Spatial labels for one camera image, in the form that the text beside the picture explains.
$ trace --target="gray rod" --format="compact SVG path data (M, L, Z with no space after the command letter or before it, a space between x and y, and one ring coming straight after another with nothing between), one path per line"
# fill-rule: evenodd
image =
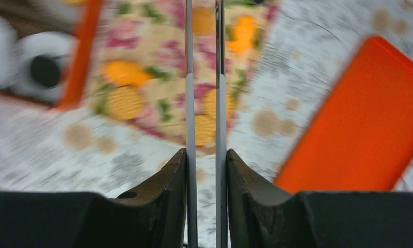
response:
M185 123L188 156L188 247L197 248L196 139L194 122L192 0L185 0Z
M224 0L216 0L216 247L228 247Z

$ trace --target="yellow circle pattern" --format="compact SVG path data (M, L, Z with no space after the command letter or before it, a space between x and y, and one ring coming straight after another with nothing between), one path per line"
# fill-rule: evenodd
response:
M213 10L205 7L193 8L193 34L209 35L214 32Z
M226 93L226 118L229 119L235 110L236 103L232 97ZM216 119L216 89L211 89L203 97L203 108L205 113Z
M196 146L204 146L213 141L216 131L216 122L206 115L196 115L194 117Z
M138 116L144 104L141 93L132 86L115 89L108 96L108 111L118 120L130 120Z

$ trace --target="beige spot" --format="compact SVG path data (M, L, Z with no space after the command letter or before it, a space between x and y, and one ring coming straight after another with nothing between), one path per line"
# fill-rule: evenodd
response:
M262 137L271 136L275 133L278 117L272 110L261 110L255 114L252 121L253 132Z
M66 128L63 139L67 146L75 150L83 150L91 145L92 131L83 124L72 124Z
M336 66L343 66L343 61L341 61L340 59L336 60L336 62L334 62L334 64Z
M301 52L300 52L299 50L294 50L294 51L292 52L292 56L293 56L293 58L294 58L295 60L300 60L302 54L301 54Z
M96 140L96 147L99 152L103 154L110 154L115 150L117 145L115 144L115 141L113 138L103 136L103 137L99 137Z
M196 170L196 181L198 183L203 183L203 182L205 182L206 179L207 179L207 174L205 173L205 171L201 168L197 168L197 170Z
M402 0L400 5L401 5L401 8L403 8L404 10L413 9L413 6L407 0Z
M293 119L285 119L279 122L279 133L286 137L293 137L298 132L298 125Z
M407 35L407 33L409 32L409 24L404 20L397 20L393 24L393 31L397 35Z
M391 23L391 17L389 12L385 9L379 9L374 12L374 17L372 18L372 27L377 32L386 31Z
M285 107L288 110L296 111L299 108L299 100L297 99L289 99L285 104Z

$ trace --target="black hole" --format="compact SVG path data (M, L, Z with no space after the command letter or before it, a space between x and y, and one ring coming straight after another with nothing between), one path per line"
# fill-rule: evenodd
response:
M33 58L30 63L32 79L44 88L56 87L60 80L60 68L56 60L45 55Z
M127 192L124 192L123 194L119 195L117 198L118 199L134 198L137 195L138 194L136 192L127 191Z
M262 4L264 2L264 0L250 0L253 4Z

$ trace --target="blurred surface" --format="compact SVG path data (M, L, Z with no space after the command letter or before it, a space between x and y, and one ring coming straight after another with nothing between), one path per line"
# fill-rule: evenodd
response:
M106 5L102 25L111 24L116 7ZM413 8L404 1L285 0L277 11L228 141L268 180L365 37L380 34L413 60ZM99 47L105 43L98 41ZM93 55L93 75L102 56ZM115 197L157 172L180 147L96 116L94 100L54 114L0 101L0 189L92 190ZM215 247L214 156L198 156L199 245L210 248ZM396 189L413 191L413 161Z

